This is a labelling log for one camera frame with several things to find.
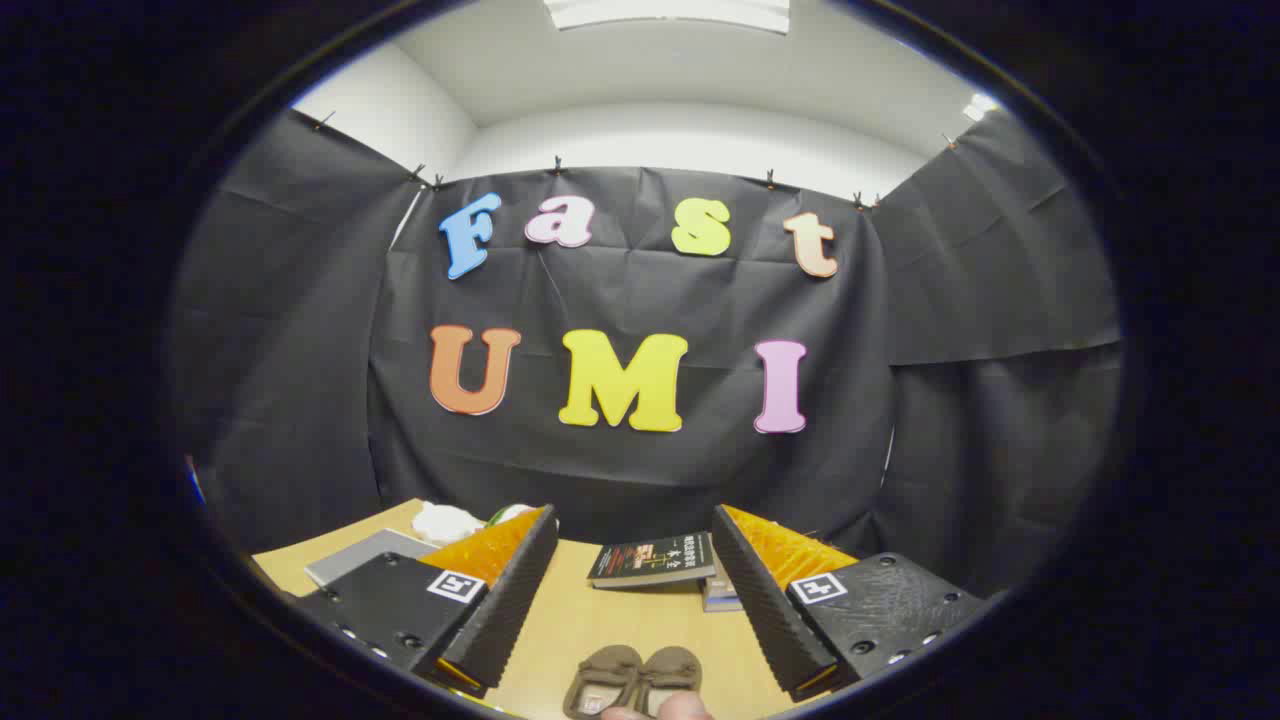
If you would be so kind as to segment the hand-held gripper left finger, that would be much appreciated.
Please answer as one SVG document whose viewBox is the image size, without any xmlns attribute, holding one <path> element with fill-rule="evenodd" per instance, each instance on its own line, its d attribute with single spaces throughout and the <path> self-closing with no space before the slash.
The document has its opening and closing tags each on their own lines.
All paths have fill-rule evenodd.
<svg viewBox="0 0 1280 720">
<path fill-rule="evenodd" d="M 298 609 L 387 664 L 481 698 L 500 684 L 557 542 L 544 505 L 433 553 L 360 543 L 360 562 Z"/>
</svg>

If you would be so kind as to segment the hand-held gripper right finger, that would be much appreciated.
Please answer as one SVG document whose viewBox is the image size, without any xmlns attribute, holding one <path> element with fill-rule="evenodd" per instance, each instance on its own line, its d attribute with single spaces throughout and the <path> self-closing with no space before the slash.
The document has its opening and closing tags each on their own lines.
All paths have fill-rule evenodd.
<svg viewBox="0 0 1280 720">
<path fill-rule="evenodd" d="M 712 541 L 780 688 L 800 702 L 933 650 L 987 602 L 906 559 L 855 559 L 719 505 Z"/>
</svg>

